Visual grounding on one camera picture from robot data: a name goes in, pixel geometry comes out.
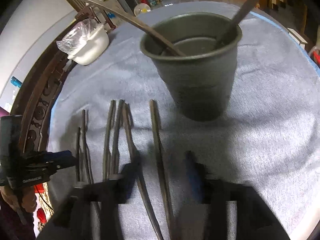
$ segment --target white bowl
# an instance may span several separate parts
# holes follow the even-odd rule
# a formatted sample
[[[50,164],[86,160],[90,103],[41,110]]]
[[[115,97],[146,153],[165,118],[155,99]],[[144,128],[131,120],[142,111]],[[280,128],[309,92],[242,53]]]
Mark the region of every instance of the white bowl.
[[[74,55],[69,55],[78,64],[88,65],[99,57],[109,45],[109,37],[103,24],[98,24],[87,43]]]

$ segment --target spoon handle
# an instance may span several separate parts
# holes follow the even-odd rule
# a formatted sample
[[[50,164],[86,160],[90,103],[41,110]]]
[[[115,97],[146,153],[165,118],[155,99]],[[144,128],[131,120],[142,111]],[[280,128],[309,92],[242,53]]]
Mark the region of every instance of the spoon handle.
[[[144,22],[139,20],[137,17],[134,17],[134,16],[130,15],[127,12],[122,12],[122,11],[118,11],[118,10],[114,10],[112,8],[109,8],[109,7],[106,6],[105,2],[100,1],[100,0],[81,0],[81,1],[87,2],[87,3],[89,3],[91,5],[95,5],[97,7],[102,7],[106,11],[111,12],[114,15],[118,16],[120,19],[123,19],[124,21],[129,22],[130,24],[132,24],[133,26],[137,27],[138,29],[144,31],[145,33],[147,33],[147,34],[149,34],[151,36],[153,36],[158,41],[160,41],[166,48],[168,48],[170,50],[170,52],[174,56],[181,56],[181,57],[185,56],[185,54],[183,52],[181,52],[179,49],[177,49],[164,36],[162,36],[161,34],[156,32],[149,25],[146,25]]]
[[[244,17],[255,7],[255,5],[259,2],[259,0],[247,0],[242,7],[239,9],[239,11],[236,13],[236,15],[231,19],[228,26],[225,28],[225,30],[217,37],[216,39],[216,47],[225,39],[226,35],[236,26],[238,25]]]

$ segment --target wooden chair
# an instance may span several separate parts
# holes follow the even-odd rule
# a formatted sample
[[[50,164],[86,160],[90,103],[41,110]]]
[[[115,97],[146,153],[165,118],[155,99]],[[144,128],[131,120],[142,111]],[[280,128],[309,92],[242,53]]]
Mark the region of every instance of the wooden chair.
[[[99,8],[99,10],[100,10],[101,14],[103,15],[103,17],[105,18],[106,23],[109,24],[111,30],[114,30],[116,28],[116,26],[113,24],[111,19],[108,17],[107,13],[102,8]],[[83,17],[83,16],[86,16],[87,18],[90,18],[90,19],[95,19],[97,21],[97,23],[101,23],[101,21],[99,20],[99,18],[95,14],[95,12],[92,10],[90,5],[87,5],[80,12],[78,12],[77,15],[75,16],[75,18],[79,19],[79,17]]]

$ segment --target round table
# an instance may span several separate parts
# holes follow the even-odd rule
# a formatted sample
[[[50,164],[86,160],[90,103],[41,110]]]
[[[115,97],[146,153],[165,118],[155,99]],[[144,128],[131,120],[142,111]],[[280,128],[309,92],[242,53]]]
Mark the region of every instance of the round table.
[[[231,18],[237,10],[237,6],[225,3],[189,2],[158,8],[139,18],[153,25],[186,12],[212,12]],[[141,53],[142,31],[127,23],[121,25],[110,34],[109,47],[96,61],[88,66],[77,65],[69,74],[52,111],[48,150],[75,152],[81,110],[86,109],[93,177],[95,182],[101,181],[110,100],[124,99],[130,104],[132,136],[143,156],[151,203],[164,239],[168,239],[152,150],[148,102],[155,99],[161,118],[164,166],[177,220],[186,219],[185,207],[194,209],[197,205],[183,160],[185,151],[191,150],[213,177],[251,182],[291,238],[306,239],[320,217],[319,69],[286,30],[272,21],[250,13],[240,27],[243,38],[238,45],[228,109],[212,122],[195,122],[177,111],[154,64]],[[120,164],[128,163],[123,129],[118,148]],[[49,195],[55,207],[75,180],[74,168],[52,176]],[[136,185],[128,204],[119,206],[119,214],[125,239],[156,239]]]

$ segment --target metal tool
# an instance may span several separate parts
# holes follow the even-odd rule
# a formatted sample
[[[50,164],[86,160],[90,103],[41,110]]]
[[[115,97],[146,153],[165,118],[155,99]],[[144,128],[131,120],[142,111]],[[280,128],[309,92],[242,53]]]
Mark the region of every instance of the metal tool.
[[[108,121],[106,126],[106,135],[104,140],[104,150],[103,150],[103,160],[102,160],[102,177],[103,181],[106,181],[110,175],[110,165],[111,165],[111,152],[109,149],[110,143],[110,132],[112,127],[112,120],[116,112],[116,101],[111,100],[109,112],[108,112]]]
[[[151,112],[151,122],[152,122],[152,133],[153,133],[153,141],[155,144],[155,155],[156,155],[156,162],[158,167],[158,176],[160,182],[160,189],[161,195],[164,205],[165,216],[167,220],[168,230],[170,239],[173,240],[174,232],[173,232],[173,212],[172,212],[172,204],[170,198],[170,190],[169,190],[169,183],[166,179],[165,172],[164,172],[164,164],[162,160],[162,145],[160,141],[159,135],[159,112],[158,106],[156,101],[150,100],[150,112]]]
[[[81,135],[81,128],[78,127],[77,131],[77,138],[76,138],[76,180],[77,182],[80,181],[80,135]]]
[[[217,37],[215,48],[223,42],[228,34],[246,17],[246,15],[256,6],[259,0],[246,0],[241,6],[236,15],[231,19],[230,23],[226,26],[225,30]]]
[[[131,127],[129,123],[129,114],[128,114],[128,106],[127,104],[124,104],[123,109],[123,123],[124,123],[124,130],[125,130],[125,135],[127,137],[127,143],[128,143],[128,148],[129,148],[129,153],[130,153],[130,159],[133,160],[137,156],[140,156],[140,152],[137,150],[135,147],[133,140],[132,140],[132,134],[131,134]],[[138,184],[138,189],[141,194],[141,198],[143,201],[143,204],[147,210],[148,217],[150,219],[151,225],[156,233],[156,236],[158,240],[164,240],[161,229],[159,226],[159,223],[156,219],[155,212],[153,211],[153,207],[151,205],[151,201],[148,195],[147,187],[146,187],[146,182],[144,180],[143,174],[142,174],[142,169],[138,171],[138,179],[137,179],[137,184]]]
[[[174,46],[170,41],[168,41],[165,37],[163,37],[161,34],[156,32],[152,27],[146,25],[144,22],[139,20],[137,17],[134,17],[126,12],[118,11],[113,8],[107,7],[105,2],[100,0],[80,0],[80,1],[87,2],[91,5],[95,5],[98,8],[103,8],[104,10],[115,14],[116,16],[123,19],[124,21],[139,28],[145,33],[148,33],[149,35],[154,37],[157,41],[159,41],[159,43],[161,43],[165,48],[168,48],[174,56],[176,55],[181,57],[185,56],[185,54],[181,52],[176,46]]]
[[[87,151],[86,122],[85,122],[86,118],[85,117],[86,117],[86,111],[82,110],[82,146],[83,146],[83,152],[84,152],[84,166],[85,166],[88,182],[89,184],[93,184],[94,181],[93,181],[93,175],[91,170],[90,155],[88,154],[88,151]],[[98,201],[94,202],[94,207],[96,209],[97,216],[100,221],[100,206]]]
[[[126,203],[140,169],[137,156],[126,164],[119,179],[82,186],[78,184],[41,230],[37,240],[92,239],[90,203],[101,202],[100,239],[123,239],[116,226],[118,204]]]
[[[17,196],[17,213],[21,223],[32,222],[32,214],[21,206],[24,187],[31,187],[50,180],[57,170],[76,164],[70,151],[48,153],[29,151],[22,154],[18,147],[22,115],[0,118],[0,186],[10,186]]]
[[[116,116],[115,132],[113,134],[112,156],[111,156],[111,167],[110,167],[111,174],[118,174],[118,170],[119,170],[118,141],[119,141],[120,123],[122,119],[123,104],[124,104],[124,101],[119,100],[117,116]]]

